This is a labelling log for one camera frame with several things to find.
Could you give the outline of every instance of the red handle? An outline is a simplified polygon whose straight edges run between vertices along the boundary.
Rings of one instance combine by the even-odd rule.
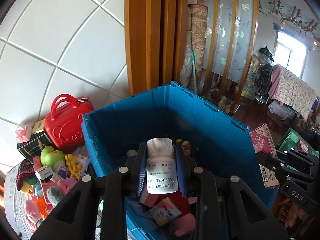
[[[51,120],[52,121],[54,121],[57,118],[57,107],[58,107],[58,105],[60,105],[63,102],[71,103],[73,108],[77,108],[79,105],[79,103],[74,98],[73,99],[70,99],[70,98],[61,99],[52,108],[52,111],[51,111]]]
[[[69,94],[61,94],[59,96],[57,96],[51,103],[51,113],[52,113],[52,110],[53,110],[53,107],[55,106],[56,102],[58,101],[59,98],[69,98],[69,99],[73,99],[74,101],[76,101],[76,99],[72,96],[72,95],[69,95]]]

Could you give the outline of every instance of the white bottle in bin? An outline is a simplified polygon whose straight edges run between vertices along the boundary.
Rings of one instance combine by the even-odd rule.
[[[172,141],[154,138],[147,142],[147,190],[150,194],[168,194],[178,190]]]

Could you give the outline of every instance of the bright window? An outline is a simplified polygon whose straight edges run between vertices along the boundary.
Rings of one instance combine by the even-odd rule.
[[[275,64],[280,64],[296,76],[302,77],[306,54],[307,49],[301,42],[285,33],[278,32]]]

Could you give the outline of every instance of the blue storage crate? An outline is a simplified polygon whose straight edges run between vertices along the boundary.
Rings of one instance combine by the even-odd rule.
[[[249,130],[208,101],[176,82],[125,98],[83,117],[85,143],[97,176],[126,162],[126,152],[156,137],[188,140],[199,166],[214,175],[237,175],[271,207],[276,189],[263,186]],[[143,215],[138,200],[127,200],[127,227],[136,239],[167,239]]]

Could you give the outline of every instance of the silver screw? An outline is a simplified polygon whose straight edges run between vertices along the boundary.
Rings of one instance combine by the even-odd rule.
[[[193,169],[193,171],[194,171],[195,173],[202,173],[202,172],[203,172],[203,169],[202,169],[201,167],[195,167],[195,168]]]
[[[120,167],[120,168],[119,168],[119,172],[121,172],[121,173],[126,173],[126,172],[128,172],[128,171],[129,171],[129,168],[126,167],[126,166],[123,166],[123,167]]]
[[[232,182],[237,183],[237,182],[240,181],[240,178],[239,178],[238,176],[233,175],[233,176],[230,177],[230,180],[231,180]]]
[[[89,182],[91,180],[91,176],[90,175],[84,175],[83,177],[82,177],[82,181],[83,182]]]

